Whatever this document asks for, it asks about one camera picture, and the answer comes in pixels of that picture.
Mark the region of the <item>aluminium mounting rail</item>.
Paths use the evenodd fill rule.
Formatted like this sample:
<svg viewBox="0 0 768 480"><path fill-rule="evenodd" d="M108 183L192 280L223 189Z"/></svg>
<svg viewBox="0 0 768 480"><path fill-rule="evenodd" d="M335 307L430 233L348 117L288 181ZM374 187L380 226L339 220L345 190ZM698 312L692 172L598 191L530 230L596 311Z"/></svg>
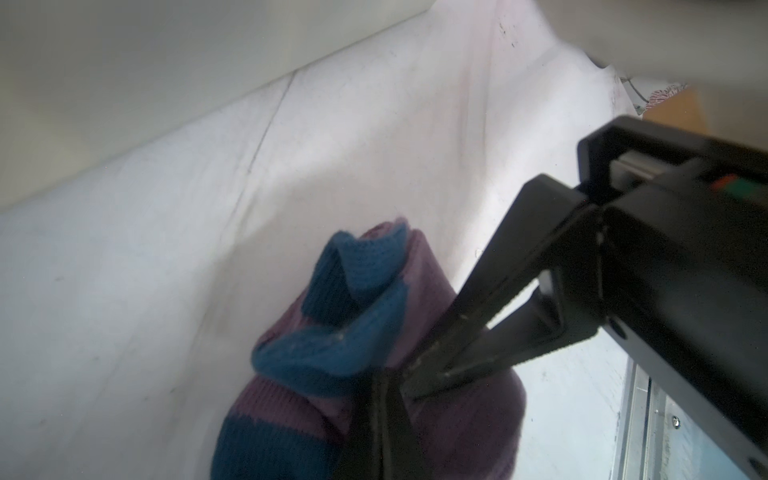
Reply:
<svg viewBox="0 0 768 480"><path fill-rule="evenodd" d="M744 479L737 465L636 362L628 361L613 479Z"/></svg>

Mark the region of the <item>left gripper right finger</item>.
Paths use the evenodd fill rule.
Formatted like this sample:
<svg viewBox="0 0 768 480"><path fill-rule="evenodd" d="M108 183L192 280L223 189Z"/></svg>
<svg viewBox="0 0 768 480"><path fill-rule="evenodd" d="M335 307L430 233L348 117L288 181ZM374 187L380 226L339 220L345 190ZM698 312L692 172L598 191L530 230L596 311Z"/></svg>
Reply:
<svg viewBox="0 0 768 480"><path fill-rule="evenodd" d="M398 377L381 374L381 473L386 480L427 480L431 471L413 430Z"/></svg>

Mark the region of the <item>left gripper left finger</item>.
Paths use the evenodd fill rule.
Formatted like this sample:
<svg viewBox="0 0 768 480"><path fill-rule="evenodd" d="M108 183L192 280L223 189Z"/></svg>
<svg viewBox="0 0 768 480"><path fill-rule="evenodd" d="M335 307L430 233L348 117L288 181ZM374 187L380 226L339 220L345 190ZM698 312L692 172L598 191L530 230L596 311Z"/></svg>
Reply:
<svg viewBox="0 0 768 480"><path fill-rule="evenodd" d="M382 427L384 372L372 371L359 385L346 442L339 455L333 480L383 478Z"/></svg>

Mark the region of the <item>purple yellow teal sock pair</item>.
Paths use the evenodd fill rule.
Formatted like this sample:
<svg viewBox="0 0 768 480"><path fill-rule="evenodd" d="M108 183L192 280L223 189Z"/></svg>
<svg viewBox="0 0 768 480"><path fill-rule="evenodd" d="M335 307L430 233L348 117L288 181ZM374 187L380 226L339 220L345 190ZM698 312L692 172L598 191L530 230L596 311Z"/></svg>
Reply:
<svg viewBox="0 0 768 480"><path fill-rule="evenodd" d="M307 288L255 344L255 376L223 420L211 477L329 478L367 375L400 367L454 297L405 219L335 233ZM514 371L406 407L435 478L512 476L526 408Z"/></svg>

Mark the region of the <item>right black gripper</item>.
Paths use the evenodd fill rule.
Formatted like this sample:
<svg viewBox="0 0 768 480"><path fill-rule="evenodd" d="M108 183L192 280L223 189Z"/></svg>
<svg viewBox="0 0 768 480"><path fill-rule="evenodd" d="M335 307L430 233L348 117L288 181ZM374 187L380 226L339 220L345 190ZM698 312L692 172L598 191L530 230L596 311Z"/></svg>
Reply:
<svg viewBox="0 0 768 480"><path fill-rule="evenodd" d="M766 152L625 116L581 140L577 158L601 211L609 333L747 477L765 478ZM493 374L442 376L541 281L599 297L597 205L547 175L525 183L407 361L403 395Z"/></svg>

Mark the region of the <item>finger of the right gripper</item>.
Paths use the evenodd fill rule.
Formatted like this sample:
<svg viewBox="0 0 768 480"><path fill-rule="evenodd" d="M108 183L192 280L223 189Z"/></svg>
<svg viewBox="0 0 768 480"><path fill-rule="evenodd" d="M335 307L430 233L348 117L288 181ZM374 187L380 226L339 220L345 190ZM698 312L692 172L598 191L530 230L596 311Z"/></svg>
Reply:
<svg viewBox="0 0 768 480"><path fill-rule="evenodd" d="M445 378L481 378L593 337L600 299L541 281L529 299L471 341L447 364Z"/></svg>

